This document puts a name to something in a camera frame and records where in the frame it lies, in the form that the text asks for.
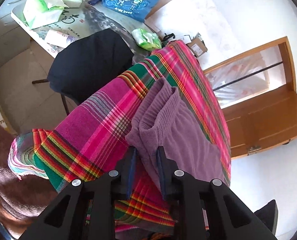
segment tile floor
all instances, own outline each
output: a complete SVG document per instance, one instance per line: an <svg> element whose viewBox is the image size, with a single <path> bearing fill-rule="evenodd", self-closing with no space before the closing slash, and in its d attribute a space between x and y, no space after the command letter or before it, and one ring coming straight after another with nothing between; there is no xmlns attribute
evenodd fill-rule
<svg viewBox="0 0 297 240"><path fill-rule="evenodd" d="M0 67L0 104L17 133L32 128L53 129L66 113L59 93L48 83L32 85L33 80L45 79L53 62L35 41L29 49ZM76 104L66 98L69 110Z"/></svg>

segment wooden door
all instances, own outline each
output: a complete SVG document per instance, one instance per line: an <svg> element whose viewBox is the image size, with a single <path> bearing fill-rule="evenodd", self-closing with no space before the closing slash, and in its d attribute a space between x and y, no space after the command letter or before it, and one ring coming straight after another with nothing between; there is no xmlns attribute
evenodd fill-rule
<svg viewBox="0 0 297 240"><path fill-rule="evenodd" d="M288 143L297 137L297 93L287 85L223 109L232 158Z"/></svg>

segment multicolored cloth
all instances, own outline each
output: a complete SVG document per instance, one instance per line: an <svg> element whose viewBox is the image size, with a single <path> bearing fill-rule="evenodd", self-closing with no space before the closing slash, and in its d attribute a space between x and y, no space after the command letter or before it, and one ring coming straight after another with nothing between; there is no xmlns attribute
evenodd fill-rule
<svg viewBox="0 0 297 240"><path fill-rule="evenodd" d="M206 138L218 146L225 183L229 185L230 138L223 113L196 58L182 41L175 41L93 94L35 149L37 167L45 170L58 192L76 178L94 180L115 167L129 146L125 136L131 129L131 119L162 76L178 87ZM173 233L175 221L169 206L139 158L131 199L115 203L115 219L120 222L116 230L139 227Z"/></svg>
<svg viewBox="0 0 297 240"><path fill-rule="evenodd" d="M51 131L33 129L31 132L17 136L10 147L8 166L19 178L28 174L48 179L44 170L37 168L34 160L34 147L39 146Z"/></svg>

